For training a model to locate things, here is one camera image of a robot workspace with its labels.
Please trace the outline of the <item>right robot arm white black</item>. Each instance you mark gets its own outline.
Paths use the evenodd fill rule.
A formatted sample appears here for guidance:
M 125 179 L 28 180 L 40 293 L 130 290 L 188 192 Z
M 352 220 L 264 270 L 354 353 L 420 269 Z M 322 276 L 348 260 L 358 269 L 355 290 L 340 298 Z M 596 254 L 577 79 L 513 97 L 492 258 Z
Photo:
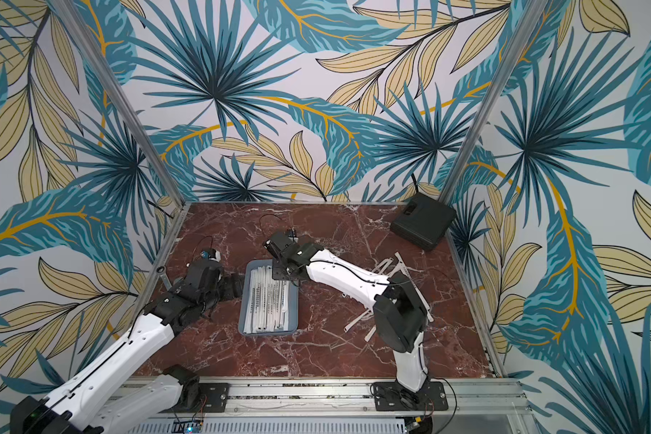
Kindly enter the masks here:
M 316 242 L 301 244 L 285 233 L 274 233 L 264 247 L 288 280 L 323 284 L 361 303 L 373 314 L 379 338 L 392 349 L 396 382 L 409 392 L 422 389 L 429 378 L 423 341 L 431 314 L 410 276 L 367 271 Z

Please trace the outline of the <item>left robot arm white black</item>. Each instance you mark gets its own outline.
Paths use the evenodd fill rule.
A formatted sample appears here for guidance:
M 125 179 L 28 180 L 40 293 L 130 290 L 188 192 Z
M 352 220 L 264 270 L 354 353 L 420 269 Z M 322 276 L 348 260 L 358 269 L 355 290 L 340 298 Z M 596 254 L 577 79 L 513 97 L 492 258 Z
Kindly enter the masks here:
M 141 309 L 110 348 L 41 399 L 27 396 L 11 410 L 12 433 L 125 433 L 169 410 L 197 413 L 207 402 L 196 373 L 174 365 L 136 392 L 111 396 L 159 349 L 224 301 L 242 296 L 244 279 L 220 260 L 200 258 L 186 276 Z

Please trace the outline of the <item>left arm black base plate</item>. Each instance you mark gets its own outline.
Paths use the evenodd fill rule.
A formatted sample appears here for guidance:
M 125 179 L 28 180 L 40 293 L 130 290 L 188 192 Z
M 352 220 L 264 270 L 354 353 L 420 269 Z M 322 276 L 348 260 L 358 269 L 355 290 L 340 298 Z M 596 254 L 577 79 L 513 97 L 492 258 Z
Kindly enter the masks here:
M 184 385 L 179 402 L 166 412 L 224 413 L 229 390 L 229 383 Z

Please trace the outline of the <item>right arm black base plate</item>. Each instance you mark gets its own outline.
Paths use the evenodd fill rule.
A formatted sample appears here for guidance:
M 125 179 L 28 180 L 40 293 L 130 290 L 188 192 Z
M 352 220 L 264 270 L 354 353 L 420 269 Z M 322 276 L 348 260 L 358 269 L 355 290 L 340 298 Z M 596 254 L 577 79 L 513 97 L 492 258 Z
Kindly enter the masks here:
M 370 385 L 378 412 L 424 412 L 448 410 L 444 386 L 439 382 L 426 381 L 421 390 L 411 392 L 395 382 L 376 382 Z

